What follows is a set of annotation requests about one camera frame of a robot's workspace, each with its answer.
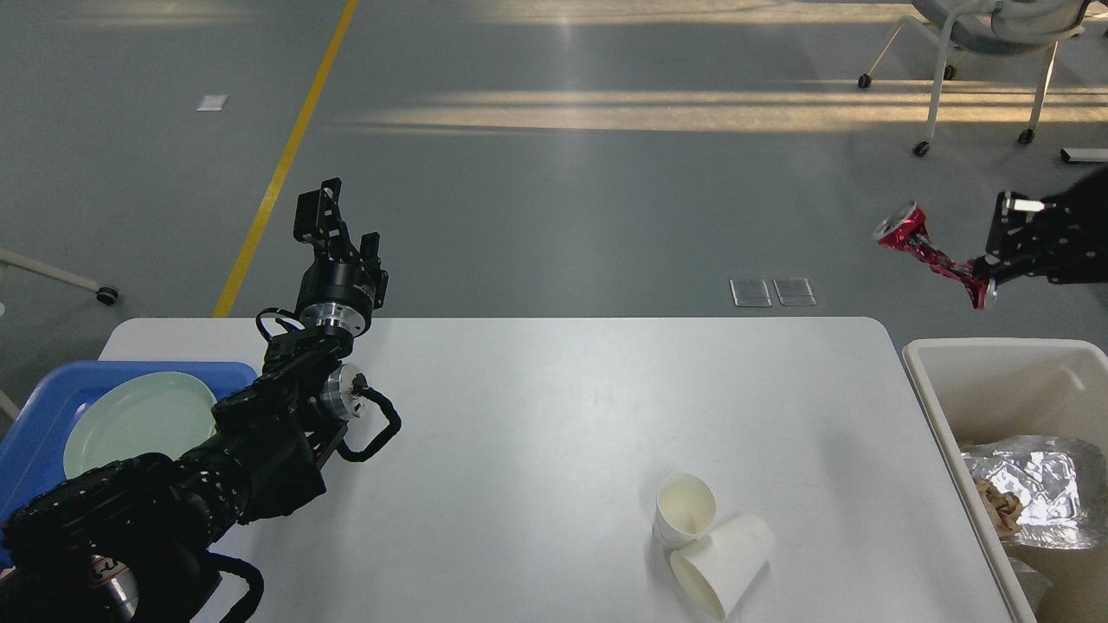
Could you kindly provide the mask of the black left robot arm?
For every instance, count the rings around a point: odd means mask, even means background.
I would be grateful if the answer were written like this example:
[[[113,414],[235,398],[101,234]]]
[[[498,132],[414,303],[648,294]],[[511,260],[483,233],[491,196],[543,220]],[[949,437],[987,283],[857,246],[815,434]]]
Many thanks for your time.
[[[360,464],[400,433],[391,399],[348,362],[389,275],[379,233],[351,241],[341,188],[334,177],[297,198],[293,238],[312,248],[312,264],[293,309],[254,316],[261,374],[211,408],[214,435],[178,459],[96,466],[7,517],[4,622],[189,622],[225,575],[247,590],[222,620],[246,622],[261,603],[261,571],[211,547],[324,494],[331,456]]]

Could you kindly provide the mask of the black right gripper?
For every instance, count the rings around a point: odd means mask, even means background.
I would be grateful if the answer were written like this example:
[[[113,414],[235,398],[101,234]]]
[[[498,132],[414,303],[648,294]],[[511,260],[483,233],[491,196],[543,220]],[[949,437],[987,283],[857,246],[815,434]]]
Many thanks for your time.
[[[1053,213],[1076,236],[1060,252],[1067,263],[1038,270],[1053,255]],[[995,202],[985,255],[970,261],[974,280],[996,286],[1020,277],[1044,276],[1050,283],[1092,284],[1107,280],[1107,168],[1085,175],[1073,186],[1040,200],[1001,192]]]

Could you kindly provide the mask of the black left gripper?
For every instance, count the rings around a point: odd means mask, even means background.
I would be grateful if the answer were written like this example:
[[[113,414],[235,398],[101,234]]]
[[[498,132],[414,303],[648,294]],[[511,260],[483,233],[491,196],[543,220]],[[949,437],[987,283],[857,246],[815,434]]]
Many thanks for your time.
[[[363,336],[372,315],[383,308],[388,272],[379,248],[381,236],[361,236],[355,261],[349,229],[339,210],[340,178],[325,180],[320,188],[300,194],[294,212],[293,239],[312,246],[316,261],[305,270],[294,316],[305,326],[331,326]]]

